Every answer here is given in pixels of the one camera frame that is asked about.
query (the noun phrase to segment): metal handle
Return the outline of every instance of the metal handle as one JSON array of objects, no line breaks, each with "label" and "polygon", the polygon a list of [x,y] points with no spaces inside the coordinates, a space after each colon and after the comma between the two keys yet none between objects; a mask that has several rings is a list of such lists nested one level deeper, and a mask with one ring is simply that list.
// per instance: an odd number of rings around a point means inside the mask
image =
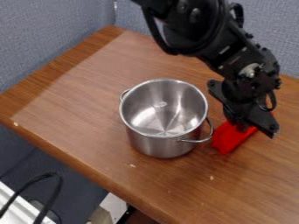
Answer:
[{"label": "metal handle", "polygon": [[213,137],[213,134],[214,134],[214,127],[213,127],[211,120],[210,120],[209,117],[206,118],[206,121],[207,121],[207,123],[210,125],[210,135],[206,138],[201,139],[201,140],[181,139],[179,140],[181,142],[193,143],[193,144],[201,144],[201,143],[205,143],[205,142],[211,140],[211,137]]},{"label": "metal handle", "polygon": [[119,100],[121,100],[121,101],[123,101],[123,99],[125,99],[127,93],[130,92],[130,90],[131,90],[131,88],[127,89],[127,90],[123,92],[123,94],[121,95],[121,97],[119,97]]}]

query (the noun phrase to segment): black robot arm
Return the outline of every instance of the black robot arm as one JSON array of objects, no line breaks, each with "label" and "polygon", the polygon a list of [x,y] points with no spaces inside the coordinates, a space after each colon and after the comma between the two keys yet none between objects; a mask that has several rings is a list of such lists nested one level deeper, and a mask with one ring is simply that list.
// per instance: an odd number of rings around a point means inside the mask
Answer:
[{"label": "black robot arm", "polygon": [[[225,81],[209,82],[209,89],[223,104],[229,120],[241,130],[257,126],[274,137],[279,131],[271,114],[277,107],[274,90],[282,84],[279,65],[271,51],[243,30],[242,5],[227,0],[133,1],[142,6],[163,50],[199,58],[223,76]],[[157,19],[163,23],[163,35]]]}]

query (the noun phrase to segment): metal pot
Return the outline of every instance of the metal pot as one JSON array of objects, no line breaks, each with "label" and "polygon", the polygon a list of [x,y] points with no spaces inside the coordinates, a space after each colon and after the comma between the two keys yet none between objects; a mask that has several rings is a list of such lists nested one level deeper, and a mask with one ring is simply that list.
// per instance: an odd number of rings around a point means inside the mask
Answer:
[{"label": "metal pot", "polygon": [[[121,116],[133,146],[155,158],[175,158],[211,139],[209,103],[202,91],[181,80],[150,80],[121,96]],[[202,124],[209,137],[199,139]]]}]

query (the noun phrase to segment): wooden table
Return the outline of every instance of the wooden table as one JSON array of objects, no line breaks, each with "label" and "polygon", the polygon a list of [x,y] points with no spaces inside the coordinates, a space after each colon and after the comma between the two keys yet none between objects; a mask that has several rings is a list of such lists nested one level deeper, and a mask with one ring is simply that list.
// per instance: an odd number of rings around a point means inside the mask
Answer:
[{"label": "wooden table", "polygon": [[206,143],[185,157],[159,160],[130,147],[118,112],[122,92],[154,78],[195,84],[221,125],[222,106],[206,88],[221,77],[117,27],[0,95],[0,123],[162,223],[298,223],[299,80],[283,77],[274,140],[257,133],[226,157]]}]

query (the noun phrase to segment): pot rim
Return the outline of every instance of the pot rim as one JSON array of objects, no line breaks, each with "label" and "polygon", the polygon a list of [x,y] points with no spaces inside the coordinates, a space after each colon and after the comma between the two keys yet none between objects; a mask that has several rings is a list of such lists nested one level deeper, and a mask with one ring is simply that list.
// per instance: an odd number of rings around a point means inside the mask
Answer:
[{"label": "pot rim", "polygon": [[[170,136],[158,136],[158,135],[149,135],[143,132],[141,132],[139,130],[137,130],[127,122],[126,118],[125,118],[125,115],[123,115],[123,105],[125,105],[125,102],[126,102],[126,99],[127,97],[145,85],[147,85],[149,83],[153,83],[153,82],[161,82],[161,81],[175,81],[178,83],[183,83],[186,84],[187,86],[190,86],[202,96],[202,99],[203,99],[203,102],[205,102],[205,105],[206,105],[206,109],[205,109],[205,114],[203,114],[203,117],[201,119],[201,121],[198,122],[198,124],[194,126],[194,128],[191,129],[187,129],[185,132],[177,134],[177,135],[170,135]],[[190,134],[191,132],[194,132],[203,124],[206,118],[207,118],[207,115],[209,115],[209,109],[210,109],[210,105],[209,105],[209,101],[207,101],[207,98],[203,94],[203,92],[189,82],[183,81],[183,80],[177,80],[177,79],[154,79],[154,80],[149,80],[149,81],[145,81],[143,83],[138,84],[135,87],[133,87],[130,89],[130,91],[126,93],[125,97],[123,97],[123,100],[121,102],[121,106],[119,106],[119,114],[121,114],[121,117],[122,117],[122,120],[126,124],[126,126],[135,132],[138,133],[139,135],[145,136],[145,137],[154,137],[154,138],[162,138],[162,139],[166,139],[166,138],[177,138],[177,137],[182,137],[187,134]]]}]

